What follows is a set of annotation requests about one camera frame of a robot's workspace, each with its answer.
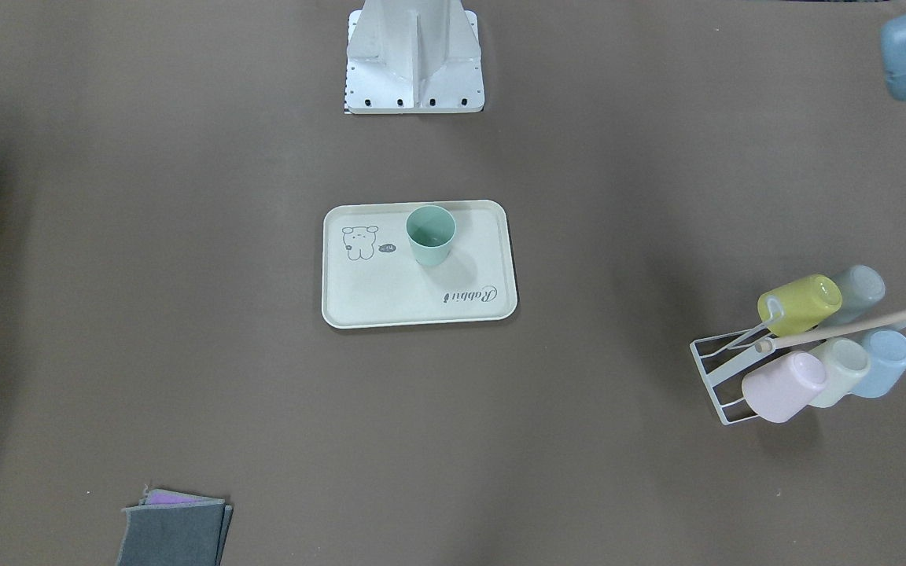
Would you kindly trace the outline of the green cup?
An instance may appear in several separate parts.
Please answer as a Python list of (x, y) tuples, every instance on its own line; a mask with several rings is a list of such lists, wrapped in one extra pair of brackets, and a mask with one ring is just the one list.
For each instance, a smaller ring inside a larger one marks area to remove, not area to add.
[(414, 261), (425, 267), (435, 267), (449, 257), (457, 223), (448, 209), (425, 205), (407, 216), (405, 230)]

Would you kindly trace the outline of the cream rectangular tray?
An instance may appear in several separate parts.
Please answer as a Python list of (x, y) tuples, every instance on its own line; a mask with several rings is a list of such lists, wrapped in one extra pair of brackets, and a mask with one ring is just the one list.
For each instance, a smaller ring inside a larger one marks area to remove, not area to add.
[(509, 318), (517, 278), (506, 211), (493, 200), (441, 204), (456, 223), (448, 257), (420, 264), (407, 236), (419, 203), (349, 204), (323, 221), (322, 316), (337, 329)]

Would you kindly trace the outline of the grey cup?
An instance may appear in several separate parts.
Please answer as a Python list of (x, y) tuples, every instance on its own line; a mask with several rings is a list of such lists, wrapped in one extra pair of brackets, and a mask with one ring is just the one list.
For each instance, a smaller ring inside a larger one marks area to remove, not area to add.
[(820, 326), (840, 326), (855, 322), (878, 304), (886, 294), (880, 274), (866, 265), (853, 265), (830, 277), (842, 295), (842, 305)]

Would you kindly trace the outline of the light blue cup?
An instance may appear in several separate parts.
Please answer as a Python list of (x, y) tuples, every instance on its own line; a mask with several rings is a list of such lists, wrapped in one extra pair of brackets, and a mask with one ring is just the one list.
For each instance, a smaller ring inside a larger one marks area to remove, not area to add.
[(869, 373), (851, 394), (866, 399), (883, 397), (906, 372), (906, 336), (894, 329), (867, 331), (860, 340), (870, 359)]

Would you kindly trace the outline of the white cup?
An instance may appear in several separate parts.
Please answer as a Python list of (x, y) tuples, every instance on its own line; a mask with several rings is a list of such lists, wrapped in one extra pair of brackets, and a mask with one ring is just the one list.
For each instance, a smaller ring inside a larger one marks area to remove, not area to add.
[(831, 338), (808, 352), (819, 359), (826, 370), (826, 387), (809, 402), (810, 407), (833, 407), (851, 393), (871, 369), (869, 352), (849, 338)]

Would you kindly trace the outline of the yellow cup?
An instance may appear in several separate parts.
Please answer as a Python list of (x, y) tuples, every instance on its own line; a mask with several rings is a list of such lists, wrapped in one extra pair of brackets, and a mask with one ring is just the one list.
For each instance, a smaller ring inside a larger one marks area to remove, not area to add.
[(795, 336), (839, 311), (843, 300), (834, 280), (812, 274), (763, 293), (757, 301), (757, 313), (774, 336)]

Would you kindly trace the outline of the pink cup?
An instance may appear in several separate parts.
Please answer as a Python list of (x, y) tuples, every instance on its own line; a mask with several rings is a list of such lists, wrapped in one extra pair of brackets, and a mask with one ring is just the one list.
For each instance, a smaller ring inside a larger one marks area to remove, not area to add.
[(823, 362), (809, 352), (791, 351), (748, 373), (742, 393), (758, 417), (780, 424), (801, 412), (826, 386)]

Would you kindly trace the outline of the grey folded cloth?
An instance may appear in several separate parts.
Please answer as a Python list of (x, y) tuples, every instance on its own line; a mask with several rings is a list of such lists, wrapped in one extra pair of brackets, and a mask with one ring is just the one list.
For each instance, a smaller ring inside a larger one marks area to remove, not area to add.
[(223, 498), (147, 488), (123, 509), (116, 565), (219, 565), (233, 513)]

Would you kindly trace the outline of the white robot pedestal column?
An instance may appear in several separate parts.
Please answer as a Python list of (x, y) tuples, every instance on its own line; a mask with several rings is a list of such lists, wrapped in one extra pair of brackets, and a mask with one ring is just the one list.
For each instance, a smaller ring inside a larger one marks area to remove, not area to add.
[(346, 57), (348, 114), (485, 107), (479, 20), (460, 1), (366, 1), (348, 16)]

